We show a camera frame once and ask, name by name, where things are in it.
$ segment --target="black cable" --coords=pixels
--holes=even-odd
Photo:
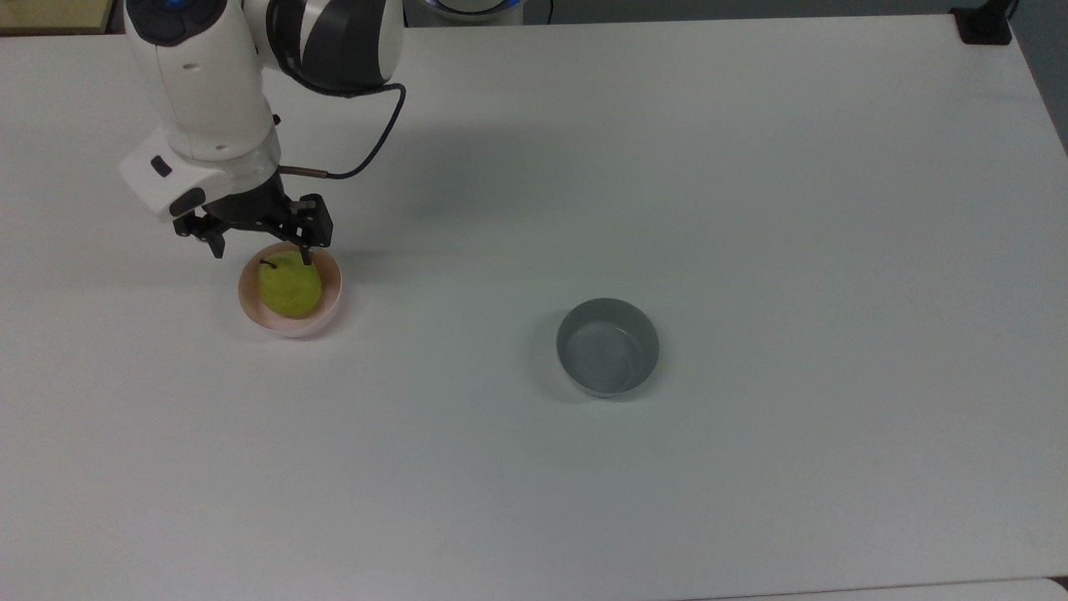
[[[390,137],[390,131],[393,130],[393,125],[396,124],[397,117],[400,116],[400,109],[404,108],[404,99],[408,97],[408,90],[405,89],[403,83],[390,83],[382,85],[374,93],[379,94],[381,92],[386,92],[387,90],[396,90],[400,92],[400,95],[397,96],[397,106],[393,108],[393,114],[390,115],[390,122],[386,124],[386,129],[382,129],[382,135],[378,137],[378,142],[375,144],[375,147],[371,148],[371,153],[367,154],[367,158],[364,158],[363,162],[357,164],[356,169],[345,171],[344,173],[327,173],[328,179],[347,179],[352,175],[356,175],[360,171],[366,169],[367,165],[371,164],[371,161],[375,159],[375,155],[378,154],[378,151],[382,149],[382,144],[386,143],[386,138]]]
[[[408,97],[408,90],[403,83],[388,83],[381,88],[376,88],[370,92],[359,94],[360,96],[370,96],[373,94],[380,94],[389,90],[396,90],[400,92],[400,95],[397,96],[397,105],[393,108],[393,114],[390,116],[389,123],[386,124],[386,129],[382,129],[382,135],[378,137],[378,142],[375,143],[375,147],[371,148],[367,157],[363,159],[363,162],[357,164],[356,169],[345,171],[344,173],[331,173],[321,169],[309,169],[304,167],[289,167],[283,164],[279,167],[279,173],[303,175],[305,177],[319,177],[320,179],[347,179],[366,169],[367,165],[371,164],[371,161],[375,159],[378,151],[382,149],[382,144],[386,143],[386,139],[390,137],[390,131],[393,130],[393,125],[396,124],[397,117],[400,116],[400,109],[404,108],[404,100]]]

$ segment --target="white table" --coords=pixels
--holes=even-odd
[[[119,159],[122,38],[0,39],[5,599],[603,600],[1068,573],[1068,160],[948,16],[409,32],[321,192],[347,305],[249,323]],[[266,78],[288,163],[393,98]],[[595,296],[629,402],[552,351]]]

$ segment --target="gray bowl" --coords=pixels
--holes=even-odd
[[[615,298],[594,298],[571,310],[556,331],[556,357],[582,391],[614,397],[645,382],[660,359],[653,322]]]

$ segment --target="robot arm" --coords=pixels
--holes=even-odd
[[[330,244],[323,197],[286,196],[261,68],[323,94],[373,93],[399,59],[399,0],[126,0],[126,31],[160,126],[120,163],[178,235],[222,256],[230,228]]]

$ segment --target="pink bowl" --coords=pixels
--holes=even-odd
[[[319,269],[319,278],[323,280],[323,297],[319,298],[319,304],[312,310],[312,313],[299,318],[280,316],[268,310],[260,298],[258,270],[261,258],[283,250],[298,250],[298,248],[295,243],[280,241],[264,248],[249,259],[241,270],[241,276],[237,280],[237,298],[245,315],[267,332],[286,338],[311,336],[323,330],[337,315],[337,306],[341,305],[341,268],[329,252],[314,250],[312,263]]]

